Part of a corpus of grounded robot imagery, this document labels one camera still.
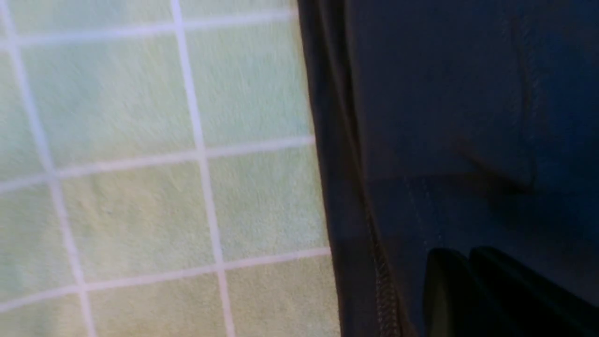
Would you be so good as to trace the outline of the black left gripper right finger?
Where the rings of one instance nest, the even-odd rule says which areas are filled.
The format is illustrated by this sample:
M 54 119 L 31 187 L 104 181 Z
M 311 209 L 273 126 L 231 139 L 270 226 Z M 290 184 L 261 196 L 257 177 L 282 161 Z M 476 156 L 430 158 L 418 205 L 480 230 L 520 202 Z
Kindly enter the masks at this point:
M 596 337 L 598 307 L 492 247 L 470 262 L 501 308 L 529 337 Z

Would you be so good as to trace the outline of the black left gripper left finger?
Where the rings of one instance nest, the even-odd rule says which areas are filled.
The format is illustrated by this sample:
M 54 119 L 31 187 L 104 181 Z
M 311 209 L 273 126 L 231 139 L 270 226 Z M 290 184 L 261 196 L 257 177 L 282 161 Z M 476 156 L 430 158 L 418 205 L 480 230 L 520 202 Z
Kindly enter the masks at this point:
M 510 319 L 475 273 L 452 249 L 428 254 L 422 300 L 427 337 L 513 337 Z

